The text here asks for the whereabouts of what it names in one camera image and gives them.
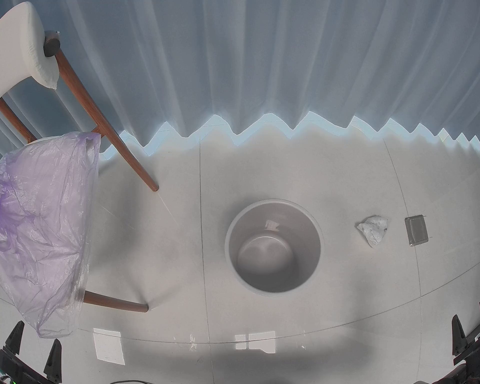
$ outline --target curtain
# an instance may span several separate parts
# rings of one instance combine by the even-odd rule
[[[477,0],[32,3],[113,127],[141,145],[165,122],[186,137],[213,114],[234,133],[265,113],[294,128],[308,111],[340,127],[356,116],[377,131],[392,118],[480,133]],[[95,127],[61,80],[53,91],[29,78],[4,98],[37,137]],[[1,118],[5,153],[23,141]]]

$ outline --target chair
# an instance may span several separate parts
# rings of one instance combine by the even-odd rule
[[[30,76],[43,86],[55,89],[60,76],[96,123],[93,132],[101,134],[102,137],[106,136],[148,187],[154,192],[158,191],[157,183],[133,156],[75,74],[60,49],[59,33],[44,32],[40,18],[31,3],[23,2],[16,5],[0,19],[0,49],[4,50],[0,56],[0,72],[9,74],[0,78],[0,95],[4,95],[14,85]],[[27,143],[37,140],[2,97],[0,112]],[[84,303],[126,311],[148,311],[147,304],[119,300],[89,291],[85,292]]]

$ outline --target crumpled plastic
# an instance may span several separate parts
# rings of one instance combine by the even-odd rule
[[[0,285],[40,337],[77,327],[99,150],[70,132],[0,159]]]
[[[385,236],[388,228],[388,219],[381,216],[372,216],[359,224],[357,228],[362,231],[369,245],[374,248]]]

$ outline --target tile floor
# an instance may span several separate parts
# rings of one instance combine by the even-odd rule
[[[355,122],[341,136],[277,126],[238,146],[221,124],[164,132],[151,156],[129,144],[156,193],[121,157],[102,162],[87,289],[151,310],[84,305],[61,340],[64,383],[414,383],[453,368],[452,316],[466,332],[480,322],[479,155],[393,126],[372,140]],[[243,287],[223,251],[235,215],[266,198],[300,204],[323,233],[314,280],[275,298]],[[390,219],[377,249],[355,228],[374,214]],[[430,240],[412,248],[417,214]],[[6,337],[21,317],[0,299]],[[51,340],[26,327],[23,344],[43,371]]]

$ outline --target chair backrest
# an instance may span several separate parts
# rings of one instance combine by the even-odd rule
[[[0,96],[32,76],[47,88],[57,88],[55,57],[45,57],[45,31],[32,3],[10,9],[0,19]]]

